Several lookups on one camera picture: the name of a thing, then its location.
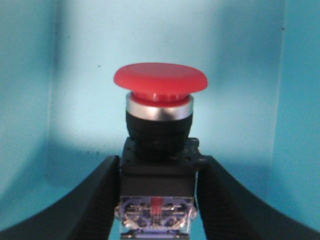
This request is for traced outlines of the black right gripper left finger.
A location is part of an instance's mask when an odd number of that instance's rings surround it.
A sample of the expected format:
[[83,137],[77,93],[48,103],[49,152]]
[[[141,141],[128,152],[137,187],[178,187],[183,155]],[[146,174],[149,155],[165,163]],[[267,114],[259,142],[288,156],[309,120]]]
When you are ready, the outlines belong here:
[[2,240],[107,240],[119,201],[118,156],[107,157],[67,195],[0,232]]

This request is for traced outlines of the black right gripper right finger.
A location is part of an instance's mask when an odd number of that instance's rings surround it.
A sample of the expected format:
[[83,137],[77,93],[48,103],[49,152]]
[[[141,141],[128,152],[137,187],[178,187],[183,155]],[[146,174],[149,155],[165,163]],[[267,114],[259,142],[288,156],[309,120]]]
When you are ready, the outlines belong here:
[[212,156],[198,172],[197,201],[208,240],[318,240],[320,233],[282,214],[234,179]]

